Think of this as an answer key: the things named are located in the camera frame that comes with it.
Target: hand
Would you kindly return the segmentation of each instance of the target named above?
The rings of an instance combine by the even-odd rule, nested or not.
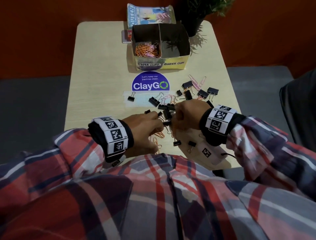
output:
[[[200,130],[199,123],[211,107],[204,101],[192,99],[177,103],[176,114],[172,118],[172,128],[187,130],[189,128]]]
[[[134,146],[125,151],[126,157],[154,154],[158,151],[158,146],[148,139],[154,133],[163,131],[157,112],[131,115],[123,121],[130,127],[134,138]]]

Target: wristband with qr markers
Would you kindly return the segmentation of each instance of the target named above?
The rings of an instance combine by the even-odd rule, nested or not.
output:
[[[233,108],[217,105],[210,112],[205,127],[211,132],[225,136],[228,124],[236,112]]]
[[[97,123],[104,132],[107,142],[107,153],[104,153],[106,158],[119,159],[128,146],[128,137],[123,125],[111,116],[96,117],[92,122]]]

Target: plant pot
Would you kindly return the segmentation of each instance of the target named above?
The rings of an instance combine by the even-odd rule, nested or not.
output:
[[[181,23],[184,25],[188,36],[193,37],[196,35],[203,20],[204,18],[194,18],[190,15],[187,15],[186,17],[182,18]]]

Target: plaid shirt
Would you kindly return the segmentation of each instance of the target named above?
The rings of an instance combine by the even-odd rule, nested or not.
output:
[[[255,117],[231,131],[247,181],[181,156],[145,155],[100,173],[85,129],[0,165],[1,239],[314,239],[316,153]]]

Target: floor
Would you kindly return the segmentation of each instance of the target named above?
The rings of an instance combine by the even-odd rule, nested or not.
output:
[[[279,100],[279,89],[293,79],[289,70],[273,66],[229,67],[227,71],[241,112],[289,133]],[[0,164],[20,151],[51,145],[52,137],[64,130],[69,84],[70,76],[0,81]],[[242,168],[218,174],[244,178]]]

